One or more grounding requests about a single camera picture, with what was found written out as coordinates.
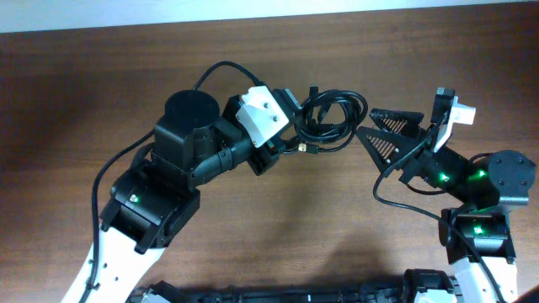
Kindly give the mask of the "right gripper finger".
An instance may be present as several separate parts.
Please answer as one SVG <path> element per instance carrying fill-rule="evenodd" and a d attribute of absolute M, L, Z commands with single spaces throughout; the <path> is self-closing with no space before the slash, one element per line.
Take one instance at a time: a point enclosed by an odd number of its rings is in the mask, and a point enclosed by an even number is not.
<path fill-rule="evenodd" d="M 382 176 L 417 146 L 420 135 L 418 126 L 404 126 L 399 132 L 361 126 L 356 132 Z"/>
<path fill-rule="evenodd" d="M 373 109 L 369 116 L 375 125 L 386 132 L 406 137 L 417 137 L 424 114 L 419 112 Z"/>

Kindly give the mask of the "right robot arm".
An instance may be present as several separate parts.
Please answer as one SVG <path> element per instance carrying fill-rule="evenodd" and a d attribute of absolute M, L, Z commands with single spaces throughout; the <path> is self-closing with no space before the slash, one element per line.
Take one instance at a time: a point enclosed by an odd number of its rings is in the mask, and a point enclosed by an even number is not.
<path fill-rule="evenodd" d="M 401 172 L 403 184 L 421 178 L 433 194 L 461 202 L 434 218 L 440 243 L 467 302 L 516 300 L 515 247 L 509 214 L 529 204 L 536 164 L 520 152 L 504 150 L 465 158 L 447 146 L 454 124 L 470 125 L 473 109 L 437 109 L 431 125 L 421 113 L 373 109 L 375 125 L 356 135 L 384 178 Z"/>

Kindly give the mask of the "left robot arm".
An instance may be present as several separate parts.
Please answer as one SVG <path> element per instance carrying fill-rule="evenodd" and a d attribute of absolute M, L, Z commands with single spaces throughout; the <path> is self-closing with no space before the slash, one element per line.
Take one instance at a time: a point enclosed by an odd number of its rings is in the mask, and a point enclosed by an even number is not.
<path fill-rule="evenodd" d="M 247 162 L 265 173 L 284 151 L 280 139 L 301 116 L 287 89 L 250 88 L 225 109 L 208 93 L 184 90 L 116 179 L 94 231 L 98 238 L 65 302 L 124 302 L 200 207 L 198 186 Z"/>

